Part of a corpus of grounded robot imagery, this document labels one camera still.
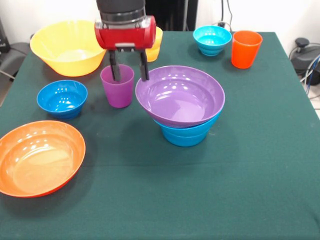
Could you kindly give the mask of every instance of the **purple cup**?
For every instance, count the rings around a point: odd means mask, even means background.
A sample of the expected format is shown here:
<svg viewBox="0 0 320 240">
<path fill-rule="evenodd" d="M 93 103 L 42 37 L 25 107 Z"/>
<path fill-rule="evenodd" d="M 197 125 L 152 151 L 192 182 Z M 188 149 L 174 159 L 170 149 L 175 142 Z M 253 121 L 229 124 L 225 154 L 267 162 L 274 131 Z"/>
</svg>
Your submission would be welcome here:
<svg viewBox="0 0 320 240">
<path fill-rule="evenodd" d="M 115 81 L 112 77 L 111 67 L 105 67 L 100 74 L 104 92 L 109 104 L 114 108 L 125 108 L 132 102 L 134 91 L 133 69 L 127 65 L 119 64 L 121 80 Z"/>
</svg>

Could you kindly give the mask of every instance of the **yellow bowl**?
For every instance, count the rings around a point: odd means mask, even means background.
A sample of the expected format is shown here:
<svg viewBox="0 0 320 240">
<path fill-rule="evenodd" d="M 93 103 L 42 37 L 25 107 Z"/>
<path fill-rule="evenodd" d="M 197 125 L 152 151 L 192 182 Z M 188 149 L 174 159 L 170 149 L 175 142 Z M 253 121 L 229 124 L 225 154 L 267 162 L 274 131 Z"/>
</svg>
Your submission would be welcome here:
<svg viewBox="0 0 320 240">
<path fill-rule="evenodd" d="M 164 33 L 162 29 L 160 27 L 156 27 L 154 44 L 152 45 L 152 48 L 148 48 L 145 50 L 146 58 L 148 62 L 153 62 L 157 60 L 160 52 L 160 46 L 161 46 L 163 34 Z"/>
<path fill-rule="evenodd" d="M 94 23 L 87 20 L 46 26 L 33 35 L 30 48 L 58 74 L 68 77 L 93 72 L 106 53 L 98 44 Z"/>
<path fill-rule="evenodd" d="M 147 61 L 150 62 L 154 62 L 155 60 L 157 60 L 158 56 L 159 56 L 159 52 L 160 52 L 160 47 L 153 49 L 146 49 L 145 53 L 146 53 L 146 59 Z"/>
</svg>

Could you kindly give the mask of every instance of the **stacked bowls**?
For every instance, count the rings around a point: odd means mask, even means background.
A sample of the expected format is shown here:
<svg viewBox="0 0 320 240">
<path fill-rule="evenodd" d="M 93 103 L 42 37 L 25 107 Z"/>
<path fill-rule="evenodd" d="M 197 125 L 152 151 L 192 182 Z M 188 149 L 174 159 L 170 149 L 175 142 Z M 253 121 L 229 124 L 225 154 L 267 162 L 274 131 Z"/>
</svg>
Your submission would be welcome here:
<svg viewBox="0 0 320 240">
<path fill-rule="evenodd" d="M 225 92 L 209 74 L 188 66 L 163 66 L 139 79 L 135 95 L 144 110 L 160 125 L 174 145 L 200 143 L 217 121 Z"/>
</svg>

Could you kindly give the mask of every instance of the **orange cup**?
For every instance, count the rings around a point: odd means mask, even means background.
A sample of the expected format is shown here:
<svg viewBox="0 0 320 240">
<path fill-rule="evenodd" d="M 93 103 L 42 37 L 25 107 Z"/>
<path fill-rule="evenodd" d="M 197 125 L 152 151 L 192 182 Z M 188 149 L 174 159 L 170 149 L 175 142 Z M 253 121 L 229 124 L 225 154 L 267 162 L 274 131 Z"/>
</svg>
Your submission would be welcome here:
<svg viewBox="0 0 320 240">
<path fill-rule="evenodd" d="M 254 31 L 237 31 L 232 38 L 231 62 L 239 69 L 248 69 L 255 61 L 262 36 Z"/>
</svg>

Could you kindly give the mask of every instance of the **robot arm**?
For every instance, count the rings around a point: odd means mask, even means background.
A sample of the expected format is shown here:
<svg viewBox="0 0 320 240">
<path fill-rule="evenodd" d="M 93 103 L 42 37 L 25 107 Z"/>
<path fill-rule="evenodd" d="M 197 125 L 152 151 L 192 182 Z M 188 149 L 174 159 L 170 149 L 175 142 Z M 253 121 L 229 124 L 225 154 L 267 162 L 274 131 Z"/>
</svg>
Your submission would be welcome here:
<svg viewBox="0 0 320 240">
<path fill-rule="evenodd" d="M 99 45 L 109 52 L 113 79 L 120 81 L 116 51 L 140 54 L 142 80 L 149 80 L 146 49 L 156 38 L 156 21 L 146 16 L 145 0 L 96 0 L 101 22 L 95 23 Z"/>
</svg>

